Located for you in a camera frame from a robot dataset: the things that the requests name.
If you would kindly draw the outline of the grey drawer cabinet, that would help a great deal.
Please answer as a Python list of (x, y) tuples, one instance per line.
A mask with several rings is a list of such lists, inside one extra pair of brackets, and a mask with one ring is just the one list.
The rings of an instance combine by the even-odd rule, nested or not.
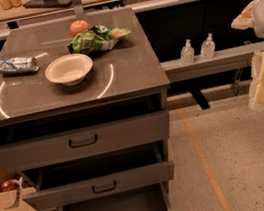
[[(77, 85), (50, 82), (40, 71), (0, 74), (0, 146), (167, 111), (168, 78), (134, 12), (123, 8), (89, 20), (126, 27), (131, 33), (110, 51), (93, 54), (93, 68)], [(162, 157), (170, 161), (168, 138), (147, 144), (157, 144)], [(30, 193), (36, 188), (29, 171), (45, 167), (17, 172), (32, 186)]]

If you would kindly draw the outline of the white paper bowl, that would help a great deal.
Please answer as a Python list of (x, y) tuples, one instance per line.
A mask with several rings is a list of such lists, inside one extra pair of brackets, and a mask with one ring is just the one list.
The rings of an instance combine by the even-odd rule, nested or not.
[(70, 54), (59, 57), (48, 65), (45, 76), (53, 83), (65, 86), (77, 85), (93, 68), (93, 60), (84, 54)]

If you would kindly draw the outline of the red apple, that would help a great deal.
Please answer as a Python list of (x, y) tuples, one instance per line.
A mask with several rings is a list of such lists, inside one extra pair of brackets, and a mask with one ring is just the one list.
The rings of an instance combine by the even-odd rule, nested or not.
[(89, 23), (85, 20), (78, 20), (74, 21), (70, 26), (70, 33), (72, 36), (76, 36), (80, 34), (81, 32), (84, 32), (85, 30), (88, 30), (90, 28)]

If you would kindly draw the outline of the grey middle drawer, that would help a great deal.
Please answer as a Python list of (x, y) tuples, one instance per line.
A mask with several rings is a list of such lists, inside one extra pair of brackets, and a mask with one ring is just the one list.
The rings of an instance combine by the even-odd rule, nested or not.
[(174, 163), (155, 143), (30, 170), (36, 190), (23, 199), (37, 211), (168, 182)]

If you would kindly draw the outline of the right clear sanitizer bottle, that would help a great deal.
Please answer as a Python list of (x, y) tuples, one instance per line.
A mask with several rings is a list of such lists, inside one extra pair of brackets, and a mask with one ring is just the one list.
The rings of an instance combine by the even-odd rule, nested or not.
[(213, 41), (211, 33), (207, 35), (206, 41), (202, 42), (200, 51), (202, 58), (213, 58), (215, 51), (215, 43)]

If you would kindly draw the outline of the grey top drawer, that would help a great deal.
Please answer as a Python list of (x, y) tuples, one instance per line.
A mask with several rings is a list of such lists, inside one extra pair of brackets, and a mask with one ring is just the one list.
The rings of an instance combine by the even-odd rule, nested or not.
[(23, 172), (168, 137), (168, 112), (161, 110), (0, 146), (0, 166), (10, 173)]

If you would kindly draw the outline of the crushed blue white can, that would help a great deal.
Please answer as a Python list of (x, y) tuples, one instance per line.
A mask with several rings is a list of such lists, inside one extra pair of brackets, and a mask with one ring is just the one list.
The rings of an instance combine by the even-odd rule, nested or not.
[(0, 74), (26, 74), (37, 72), (39, 65), (34, 57), (13, 57), (0, 60)]

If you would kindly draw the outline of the clear sanitizer bottle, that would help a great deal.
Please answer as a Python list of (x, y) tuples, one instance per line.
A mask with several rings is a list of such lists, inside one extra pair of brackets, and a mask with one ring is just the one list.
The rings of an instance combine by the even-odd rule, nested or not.
[(215, 43), (213, 41), (211, 33), (207, 35), (206, 41), (202, 42), (200, 51), (202, 58), (213, 58), (215, 51)]
[(195, 51), (191, 45), (191, 41), (189, 39), (186, 39), (185, 45), (181, 49), (181, 64), (186, 65), (186, 64), (192, 64), (194, 61), (194, 54)]

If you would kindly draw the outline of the black monitor base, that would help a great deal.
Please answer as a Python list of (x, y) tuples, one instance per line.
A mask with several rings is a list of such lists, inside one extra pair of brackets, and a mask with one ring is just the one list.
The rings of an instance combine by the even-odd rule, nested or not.
[(54, 8), (70, 7), (72, 0), (30, 0), (24, 5), (25, 8)]

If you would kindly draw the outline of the green chip bag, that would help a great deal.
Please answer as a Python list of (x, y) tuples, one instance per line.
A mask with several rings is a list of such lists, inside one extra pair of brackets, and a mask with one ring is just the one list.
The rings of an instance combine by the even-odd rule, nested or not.
[(71, 54), (89, 54), (113, 49), (121, 37), (131, 33), (130, 29), (105, 25), (96, 25), (89, 30), (79, 32), (68, 44)]

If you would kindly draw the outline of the left clear sanitizer bottle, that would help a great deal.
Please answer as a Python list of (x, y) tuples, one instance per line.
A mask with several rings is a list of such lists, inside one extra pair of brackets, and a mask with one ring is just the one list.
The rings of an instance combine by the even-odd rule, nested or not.
[(191, 41), (189, 39), (186, 39), (185, 45), (181, 49), (181, 64), (186, 65), (186, 64), (192, 64), (194, 61), (194, 54), (195, 51), (191, 45)]

